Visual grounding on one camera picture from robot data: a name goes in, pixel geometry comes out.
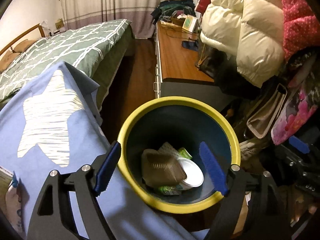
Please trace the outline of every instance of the bed headboard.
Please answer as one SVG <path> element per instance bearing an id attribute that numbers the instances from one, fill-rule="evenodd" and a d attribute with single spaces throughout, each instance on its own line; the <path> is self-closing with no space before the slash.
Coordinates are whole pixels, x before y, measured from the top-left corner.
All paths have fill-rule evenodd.
<path id="1" fill-rule="evenodd" d="M 23 38 L 25 35 L 27 35 L 28 33 L 30 33 L 31 31 L 35 30 L 35 29 L 39 29 L 41 37 L 45 37 L 44 35 L 44 31 L 43 28 L 40 24 L 37 24 L 33 27 L 31 27 L 30 29 L 26 30 L 24 33 L 20 34 L 18 37 L 16 37 L 15 39 L 13 39 L 11 42 L 9 42 L 9 44 L 7 44 L 1 51 L 0 51 L 0 57 L 1 55 L 7 51 L 7 49 L 9 49 L 13 44 L 15 44 L 18 40 L 20 40 L 21 38 Z"/>

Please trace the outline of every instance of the silver screw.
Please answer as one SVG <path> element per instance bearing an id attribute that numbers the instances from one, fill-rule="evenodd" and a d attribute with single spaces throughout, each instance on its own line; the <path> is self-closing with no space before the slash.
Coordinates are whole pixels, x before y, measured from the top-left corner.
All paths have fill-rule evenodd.
<path id="1" fill-rule="evenodd" d="M 271 176 L 271 173 L 269 172 L 269 171 L 264 171 L 263 172 L 263 176 L 265 176 L 265 177 L 270 177 Z"/>
<path id="2" fill-rule="evenodd" d="M 236 164 L 233 164 L 233 165 L 231 165 L 231 169 L 232 169 L 233 171 L 239 171 L 239 170 L 240 170 L 240 167 L 239 167 L 238 165 L 236 165 Z"/>
<path id="3" fill-rule="evenodd" d="M 56 170 L 50 171 L 50 176 L 51 176 L 51 177 L 54 177 L 54 176 L 56 176 L 57 174 L 58 174 L 58 171 L 56 171 Z"/>
<path id="4" fill-rule="evenodd" d="M 91 167 L 90 167 L 90 165 L 88 165 L 88 164 L 83 165 L 82 168 L 81 168 L 82 171 L 88 171 L 88 170 L 90 170 L 90 169 L 91 169 Z"/>

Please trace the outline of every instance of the dresser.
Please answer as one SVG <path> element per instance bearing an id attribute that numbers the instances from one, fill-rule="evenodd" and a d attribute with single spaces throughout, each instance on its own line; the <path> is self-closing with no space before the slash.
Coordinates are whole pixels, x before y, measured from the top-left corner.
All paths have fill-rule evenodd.
<path id="1" fill-rule="evenodd" d="M 155 97 L 194 98 L 220 112 L 235 97 L 223 94 L 214 85 L 212 78 L 195 67 L 198 52 L 181 45 L 188 38 L 195 40 L 197 36 L 182 32 L 181 27 L 167 27 L 157 23 Z"/>

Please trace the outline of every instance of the curtain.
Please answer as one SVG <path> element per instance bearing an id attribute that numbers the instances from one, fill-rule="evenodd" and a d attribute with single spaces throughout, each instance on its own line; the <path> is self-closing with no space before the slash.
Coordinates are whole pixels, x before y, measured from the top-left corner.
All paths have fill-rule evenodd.
<path id="1" fill-rule="evenodd" d="M 163 0 L 56 0 L 57 17 L 66 29 L 114 19 L 132 21 L 136 38 L 150 38 L 155 26 L 150 13 Z"/>

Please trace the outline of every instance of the trash can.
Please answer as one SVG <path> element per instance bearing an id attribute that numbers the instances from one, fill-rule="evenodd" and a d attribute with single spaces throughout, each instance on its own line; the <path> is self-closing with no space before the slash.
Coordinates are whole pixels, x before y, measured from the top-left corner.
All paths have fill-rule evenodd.
<path id="1" fill-rule="evenodd" d="M 124 122 L 118 142 L 121 158 L 118 167 L 135 192 L 153 208 L 169 213 L 193 213 L 222 199 L 216 192 L 199 156 L 199 144 L 205 141 L 227 172 L 232 164 L 240 165 L 237 137 L 227 120 L 215 109 L 186 97 L 163 97 L 138 107 Z M 146 186 L 141 176 L 141 154 L 147 148 L 159 149 L 169 142 L 175 149 L 184 147 L 204 174 L 200 187 L 181 195 L 159 195 Z"/>

